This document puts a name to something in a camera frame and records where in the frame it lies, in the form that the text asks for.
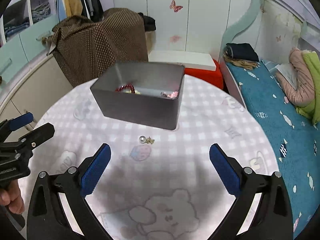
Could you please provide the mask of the left hand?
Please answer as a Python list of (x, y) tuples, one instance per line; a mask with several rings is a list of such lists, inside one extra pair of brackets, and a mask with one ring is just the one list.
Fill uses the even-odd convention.
[(12, 213), (21, 215), (25, 211), (18, 180), (11, 181), (6, 190), (1, 189), (0, 196), (1, 205), (7, 206)]

